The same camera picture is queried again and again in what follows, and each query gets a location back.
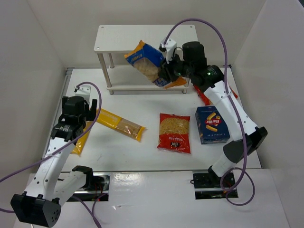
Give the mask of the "blue orange pasta bag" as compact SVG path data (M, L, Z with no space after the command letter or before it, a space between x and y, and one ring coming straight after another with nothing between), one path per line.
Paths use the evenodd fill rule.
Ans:
M125 54L124 58L131 66L145 75L150 82L159 88L168 89L171 87L183 86L187 82L181 76L174 82L159 77L158 73L161 71L161 62L165 58L160 51L142 40L139 41L133 51Z

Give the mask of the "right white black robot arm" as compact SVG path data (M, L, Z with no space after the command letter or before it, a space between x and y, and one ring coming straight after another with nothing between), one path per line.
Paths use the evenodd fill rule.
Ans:
M232 141L223 147L223 154L208 169L211 182L222 187L222 176L241 160L256 151L266 138L265 127L258 127L250 119L243 107L225 84L225 77L216 65L208 65L204 46L198 41L187 42L182 46L183 58L175 53L174 40L162 41L159 50L166 54L161 62L158 75L170 82L176 82L182 76L199 88L215 105L228 126Z

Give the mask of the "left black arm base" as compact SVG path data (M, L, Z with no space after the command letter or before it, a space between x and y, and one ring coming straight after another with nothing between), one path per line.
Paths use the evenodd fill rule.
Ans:
M88 188L79 188L73 197L83 202L108 201L110 187L110 173L94 172L94 182Z

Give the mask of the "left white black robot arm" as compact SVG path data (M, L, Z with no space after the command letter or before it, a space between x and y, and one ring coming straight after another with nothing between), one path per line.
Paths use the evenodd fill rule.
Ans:
M73 151L86 123L96 117L97 100L88 103L81 96L64 96L62 114L53 127L45 160L22 194L14 194L10 204L18 220L47 228L53 227L64 203L81 187L89 187L93 170L76 166L63 181L62 168Z

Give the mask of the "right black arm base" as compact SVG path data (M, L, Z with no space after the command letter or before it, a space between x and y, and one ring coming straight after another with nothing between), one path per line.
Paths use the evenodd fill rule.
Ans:
M219 180L213 180L207 171L194 171L192 174L193 178L190 180L190 183L194 185L196 200L224 199L226 197L227 192L220 187ZM234 184L234 174L230 172L224 178L223 185L227 189ZM228 198L238 198L236 188L228 194Z

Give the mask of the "white two-tier shelf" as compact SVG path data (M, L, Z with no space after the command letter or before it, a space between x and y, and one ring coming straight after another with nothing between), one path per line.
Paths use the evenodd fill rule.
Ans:
M95 39L97 54L106 89L116 92L160 91L146 76L124 59L142 40L154 48L169 34L172 25L101 25Z

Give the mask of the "yellow spaghetti pack with label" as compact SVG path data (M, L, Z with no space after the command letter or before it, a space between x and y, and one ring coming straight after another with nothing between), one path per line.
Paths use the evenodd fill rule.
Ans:
M84 132L87 131L87 129L89 127L91 127L91 125L92 125L92 121L87 121L86 122L86 126L84 128ZM91 130L89 130L84 136L82 136L80 139L78 139L78 141L77 141L74 149L72 150L71 154L76 154L78 156L81 155L81 153L83 151L83 148L85 146L85 143L86 143L86 141L87 141L87 139L89 137L90 131Z

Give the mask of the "yellow Pastatime spaghetti pack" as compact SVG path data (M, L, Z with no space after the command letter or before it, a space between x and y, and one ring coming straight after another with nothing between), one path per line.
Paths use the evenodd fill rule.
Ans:
M101 109L97 122L138 142L141 141L142 133L146 129L104 109Z

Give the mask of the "red fusilli bag back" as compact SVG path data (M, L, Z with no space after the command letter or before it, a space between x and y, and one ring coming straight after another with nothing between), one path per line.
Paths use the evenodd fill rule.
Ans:
M231 90L229 85L228 89L226 89L224 81L215 83L213 87L208 87L204 92L203 88L200 88L198 85L193 85L193 87L206 105L213 104L217 106L222 102L229 103L229 98L238 99L237 93Z

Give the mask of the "red fusilli bag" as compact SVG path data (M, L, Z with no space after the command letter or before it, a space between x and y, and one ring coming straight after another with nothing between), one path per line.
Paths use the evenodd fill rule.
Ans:
M229 98L238 99L237 93L231 90L229 85L228 89L226 89L224 81L215 83L213 87L208 87L204 92L203 88L200 88L198 85L193 85L193 87L206 105L213 104L217 106L222 102L229 103Z
M158 149L190 154L190 116L160 113Z

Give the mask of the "red fusilli bag front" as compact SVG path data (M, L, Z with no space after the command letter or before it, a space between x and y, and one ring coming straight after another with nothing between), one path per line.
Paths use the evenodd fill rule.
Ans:
M190 116L160 113L158 149L190 154Z

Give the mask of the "blue Barilla rigatoni box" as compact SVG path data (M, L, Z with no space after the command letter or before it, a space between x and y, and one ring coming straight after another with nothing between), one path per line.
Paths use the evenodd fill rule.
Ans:
M201 144L226 143L230 139L228 126L215 106L197 107L195 117Z

